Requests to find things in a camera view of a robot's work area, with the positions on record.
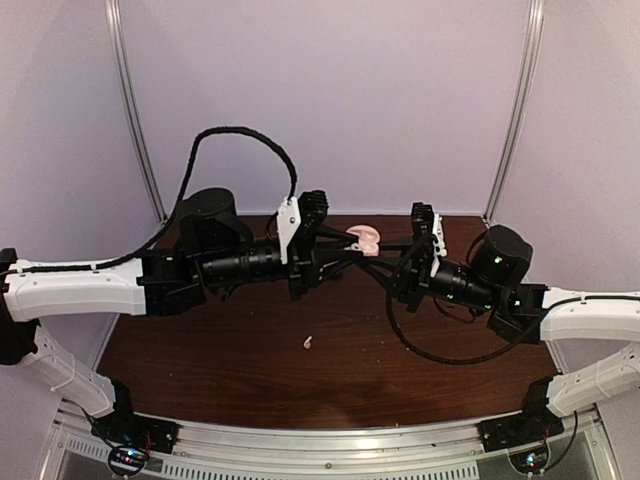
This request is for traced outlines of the pink round charging case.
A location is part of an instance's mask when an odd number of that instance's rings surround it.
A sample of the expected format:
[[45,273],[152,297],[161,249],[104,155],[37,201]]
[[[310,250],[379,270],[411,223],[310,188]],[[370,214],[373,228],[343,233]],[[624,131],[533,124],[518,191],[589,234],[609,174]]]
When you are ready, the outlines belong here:
[[369,225],[354,225],[348,228],[346,232],[357,238],[349,246],[350,250],[362,252],[365,257],[379,255],[381,236],[377,229]]

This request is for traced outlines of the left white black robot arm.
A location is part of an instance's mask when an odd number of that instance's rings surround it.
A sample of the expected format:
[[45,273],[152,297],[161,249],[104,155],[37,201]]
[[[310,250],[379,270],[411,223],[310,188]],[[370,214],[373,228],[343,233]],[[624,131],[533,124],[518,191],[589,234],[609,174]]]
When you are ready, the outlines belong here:
[[63,350],[42,326],[50,315],[118,313],[170,316],[205,303],[208,293],[230,295],[241,285],[285,280],[300,298],[362,259],[358,237],[324,226],[321,190],[284,201],[278,237],[257,238],[236,213],[232,192],[199,191],[179,202],[179,236],[130,259],[89,265],[44,264],[1,252],[1,363],[27,367],[53,391],[83,408],[123,444],[137,442],[144,424],[128,389]]

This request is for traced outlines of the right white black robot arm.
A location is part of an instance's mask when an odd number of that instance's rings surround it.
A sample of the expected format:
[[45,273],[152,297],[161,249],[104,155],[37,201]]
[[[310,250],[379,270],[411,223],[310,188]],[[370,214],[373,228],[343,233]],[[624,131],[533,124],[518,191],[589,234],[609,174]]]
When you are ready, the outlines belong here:
[[[535,440],[551,424],[581,408],[639,386],[639,295],[564,290],[524,280],[533,249],[516,232],[494,225],[471,244],[465,262],[447,259],[438,222],[417,227],[410,242],[398,242],[397,259],[381,257],[385,245],[370,226],[350,228],[367,264],[390,269],[379,277],[392,330],[410,352],[433,362],[468,366],[498,358],[524,343],[551,344],[562,339],[607,339],[625,342],[621,350],[574,372],[534,382],[513,419],[519,440]],[[431,354],[410,342],[394,315],[394,302],[414,312],[426,296],[464,306],[475,315],[488,314],[488,327],[507,344],[467,359]]]

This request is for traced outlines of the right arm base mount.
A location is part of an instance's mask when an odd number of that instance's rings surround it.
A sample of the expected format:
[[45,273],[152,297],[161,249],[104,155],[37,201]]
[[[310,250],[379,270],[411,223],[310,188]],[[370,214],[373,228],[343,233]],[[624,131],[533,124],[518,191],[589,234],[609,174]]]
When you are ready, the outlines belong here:
[[486,453],[505,450],[513,469],[525,476],[542,474],[551,465],[549,440],[564,432],[556,417],[518,413],[478,425]]

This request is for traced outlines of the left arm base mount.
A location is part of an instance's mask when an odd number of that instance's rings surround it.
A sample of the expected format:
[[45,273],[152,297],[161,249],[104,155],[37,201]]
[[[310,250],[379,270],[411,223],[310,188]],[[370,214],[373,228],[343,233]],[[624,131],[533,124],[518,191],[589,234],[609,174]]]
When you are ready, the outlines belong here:
[[91,433],[108,447],[107,466],[117,477],[141,473],[151,461],[151,454],[171,454],[178,439],[179,425],[134,414],[129,419],[113,415],[86,416]]

